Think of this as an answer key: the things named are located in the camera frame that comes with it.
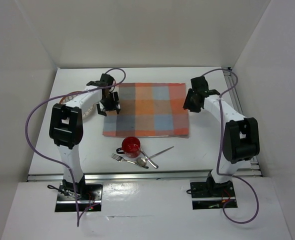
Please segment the plaid orange blue cloth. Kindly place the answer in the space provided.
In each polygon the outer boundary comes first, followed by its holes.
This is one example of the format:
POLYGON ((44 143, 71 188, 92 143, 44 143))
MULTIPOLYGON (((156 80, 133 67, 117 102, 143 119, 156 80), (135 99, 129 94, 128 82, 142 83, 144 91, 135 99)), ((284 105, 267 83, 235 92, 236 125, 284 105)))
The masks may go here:
POLYGON ((189 137, 185 83, 122 83, 118 96, 121 109, 104 118, 105 137, 189 137))

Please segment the red enamel mug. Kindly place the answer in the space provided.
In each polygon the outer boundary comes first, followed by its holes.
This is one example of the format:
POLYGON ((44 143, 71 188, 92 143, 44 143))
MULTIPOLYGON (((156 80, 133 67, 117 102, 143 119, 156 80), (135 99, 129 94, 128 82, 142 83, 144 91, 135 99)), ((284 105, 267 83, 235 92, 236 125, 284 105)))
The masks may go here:
POLYGON ((137 137, 126 137, 121 147, 116 149, 117 154, 126 155, 128 158, 134 159, 141 154, 141 142, 137 137))

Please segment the floral patterned ceramic plate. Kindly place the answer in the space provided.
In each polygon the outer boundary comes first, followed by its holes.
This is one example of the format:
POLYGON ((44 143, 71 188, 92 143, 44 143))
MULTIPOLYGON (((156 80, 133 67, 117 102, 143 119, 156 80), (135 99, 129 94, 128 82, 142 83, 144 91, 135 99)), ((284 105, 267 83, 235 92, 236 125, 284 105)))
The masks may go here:
MULTIPOLYGON (((67 102, 73 100, 75 97, 77 97, 79 95, 79 91, 73 91, 71 92, 71 95, 69 96, 65 96, 65 97, 62 97, 61 100, 59 101, 59 104, 66 104, 67 102)), ((86 111, 83 111, 82 112, 82 119, 86 119, 91 113, 92 111, 94 110, 94 105, 92 105, 88 110, 86 111)))

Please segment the silver fork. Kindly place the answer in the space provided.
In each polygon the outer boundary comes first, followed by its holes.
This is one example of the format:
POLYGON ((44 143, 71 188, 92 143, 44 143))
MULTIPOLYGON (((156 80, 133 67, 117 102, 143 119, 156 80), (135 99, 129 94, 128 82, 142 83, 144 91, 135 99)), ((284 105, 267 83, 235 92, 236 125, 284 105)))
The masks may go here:
POLYGON ((144 169, 148 169, 149 167, 148 166, 142 166, 142 165, 139 165, 137 162, 134 162, 134 161, 131 161, 131 160, 127 160, 125 158, 123 158, 122 156, 120 155, 117 155, 117 154, 112 154, 111 155, 111 158, 118 161, 118 162, 126 162, 126 163, 130 163, 132 165, 135 165, 135 166, 138 166, 140 168, 144 168, 144 169))

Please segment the silver spoon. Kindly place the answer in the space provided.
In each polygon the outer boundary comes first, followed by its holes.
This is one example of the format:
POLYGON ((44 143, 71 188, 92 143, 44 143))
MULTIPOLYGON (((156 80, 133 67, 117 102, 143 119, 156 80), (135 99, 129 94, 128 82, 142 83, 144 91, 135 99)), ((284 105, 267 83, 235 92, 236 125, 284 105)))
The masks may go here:
MULTIPOLYGON (((165 153, 165 152, 167 152, 167 151, 169 151, 169 150, 171 150, 171 149, 173 149, 174 148, 174 146, 171 146, 171 147, 169 147, 169 148, 166 148, 166 149, 164 149, 164 150, 162 150, 162 151, 160 151, 160 152, 157 152, 157 153, 155 153, 155 154, 153 154, 153 155, 151 155, 151 156, 148 156, 148 158, 150 159, 150 160, 152 160, 152 158, 155 158, 155 157, 158 157, 159 155, 161 155, 161 154, 163 154, 163 153, 165 153)), ((141 166, 147 166, 147 163, 148 163, 148 161, 146 160, 146 158, 143 156, 143 157, 138 157, 137 159, 136 159, 136 162, 139 164, 139 165, 141 165, 141 166)))

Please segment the silver table knife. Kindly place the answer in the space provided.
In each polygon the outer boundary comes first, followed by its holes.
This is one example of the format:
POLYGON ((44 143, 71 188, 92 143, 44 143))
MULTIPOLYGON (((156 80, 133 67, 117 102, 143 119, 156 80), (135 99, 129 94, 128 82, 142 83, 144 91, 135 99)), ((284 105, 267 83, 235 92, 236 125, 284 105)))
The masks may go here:
POLYGON ((148 157, 148 155, 141 149, 140 150, 141 151, 141 153, 142 153, 142 155, 145 157, 145 159, 155 168, 155 169, 158 169, 159 168, 159 166, 155 163, 155 162, 153 162, 151 159, 149 159, 149 157, 148 157))

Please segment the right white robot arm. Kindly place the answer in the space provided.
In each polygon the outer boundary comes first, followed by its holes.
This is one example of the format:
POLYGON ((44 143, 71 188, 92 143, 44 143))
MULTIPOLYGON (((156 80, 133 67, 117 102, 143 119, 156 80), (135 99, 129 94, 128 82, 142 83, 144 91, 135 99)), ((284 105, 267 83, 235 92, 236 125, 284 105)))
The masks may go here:
POLYGON ((260 152, 258 122, 245 117, 226 103, 220 93, 209 89, 204 76, 190 80, 183 109, 193 113, 206 110, 220 123, 219 160, 206 179, 205 192, 219 196, 231 186, 232 176, 246 162, 260 152))

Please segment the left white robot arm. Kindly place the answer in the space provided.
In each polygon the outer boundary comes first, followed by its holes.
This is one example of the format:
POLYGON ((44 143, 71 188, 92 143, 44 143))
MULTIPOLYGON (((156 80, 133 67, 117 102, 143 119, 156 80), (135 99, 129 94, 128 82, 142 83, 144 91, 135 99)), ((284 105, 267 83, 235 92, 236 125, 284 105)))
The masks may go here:
POLYGON ((86 84, 83 93, 65 103, 56 103, 52 107, 49 137, 58 147, 61 161, 68 165, 63 171, 63 189, 74 199, 86 195, 85 174, 81 168, 79 144, 84 135, 83 115, 86 111, 97 108, 97 113, 107 116, 107 112, 121 111, 117 92, 112 91, 115 79, 103 73, 99 80, 86 84))

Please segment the right aluminium rail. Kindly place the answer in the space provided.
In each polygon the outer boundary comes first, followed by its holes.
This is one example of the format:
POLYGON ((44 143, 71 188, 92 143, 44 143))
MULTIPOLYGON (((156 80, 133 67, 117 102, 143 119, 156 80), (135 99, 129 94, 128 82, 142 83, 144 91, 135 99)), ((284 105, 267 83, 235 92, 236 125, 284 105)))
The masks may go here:
POLYGON ((259 127, 254 117, 244 116, 236 90, 237 75, 230 68, 224 68, 222 71, 228 86, 224 93, 231 95, 236 107, 232 110, 223 107, 225 124, 222 153, 228 164, 238 168, 237 165, 251 161, 260 153, 259 127))

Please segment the aluminium rail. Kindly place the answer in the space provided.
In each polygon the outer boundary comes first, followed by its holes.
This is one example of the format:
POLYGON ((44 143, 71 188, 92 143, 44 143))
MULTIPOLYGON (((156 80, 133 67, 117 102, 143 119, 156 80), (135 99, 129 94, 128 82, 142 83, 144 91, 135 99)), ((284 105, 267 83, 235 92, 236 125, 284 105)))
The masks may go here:
POLYGON ((237 75, 230 68, 224 68, 222 71, 228 86, 224 93, 231 95, 236 107, 232 110, 223 107, 225 124, 222 153, 228 164, 238 168, 237 165, 251 161, 260 153, 259 127, 254 117, 244 116, 236 90, 237 75))
MULTIPOLYGON (((193 179, 206 178, 209 170, 200 171, 161 171, 161 172, 130 172, 130 173, 102 173, 86 174, 86 181, 105 181, 105 180, 160 180, 160 179, 193 179)), ((61 181, 61 174, 54 175, 29 175, 28 182, 49 182, 61 181)))

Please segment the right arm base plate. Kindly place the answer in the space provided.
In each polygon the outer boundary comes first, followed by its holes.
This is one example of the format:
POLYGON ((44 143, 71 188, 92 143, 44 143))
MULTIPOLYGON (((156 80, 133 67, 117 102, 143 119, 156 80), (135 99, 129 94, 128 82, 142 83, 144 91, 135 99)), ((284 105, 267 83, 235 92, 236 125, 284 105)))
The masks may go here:
POLYGON ((186 193, 191 196, 193 210, 237 208, 236 194, 232 181, 215 183, 211 177, 202 182, 190 182, 186 193))

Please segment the front aluminium rail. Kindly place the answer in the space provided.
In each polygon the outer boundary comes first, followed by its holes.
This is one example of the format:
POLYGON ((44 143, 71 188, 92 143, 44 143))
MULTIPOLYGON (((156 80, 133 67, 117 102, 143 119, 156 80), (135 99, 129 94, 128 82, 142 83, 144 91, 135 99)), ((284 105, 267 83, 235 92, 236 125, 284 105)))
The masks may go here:
MULTIPOLYGON (((209 170, 200 171, 161 171, 161 172, 130 172, 130 173, 102 173, 86 174, 86 181, 105 181, 105 180, 160 180, 160 179, 193 179, 206 178, 209 170)), ((28 182, 49 182, 61 181, 61 174, 54 175, 29 175, 28 182)))

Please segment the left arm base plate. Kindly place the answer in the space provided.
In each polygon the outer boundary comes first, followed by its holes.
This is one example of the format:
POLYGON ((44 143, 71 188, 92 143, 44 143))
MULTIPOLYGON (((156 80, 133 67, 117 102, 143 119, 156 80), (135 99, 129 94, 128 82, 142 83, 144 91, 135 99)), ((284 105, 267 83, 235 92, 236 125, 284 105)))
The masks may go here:
MULTIPOLYGON (((63 185, 55 187, 57 198, 55 204, 56 213, 76 212, 75 194, 73 191, 64 190, 63 185)), ((88 184, 82 194, 77 194, 79 211, 83 212, 88 208, 88 212, 100 212, 102 210, 102 184, 88 184)))

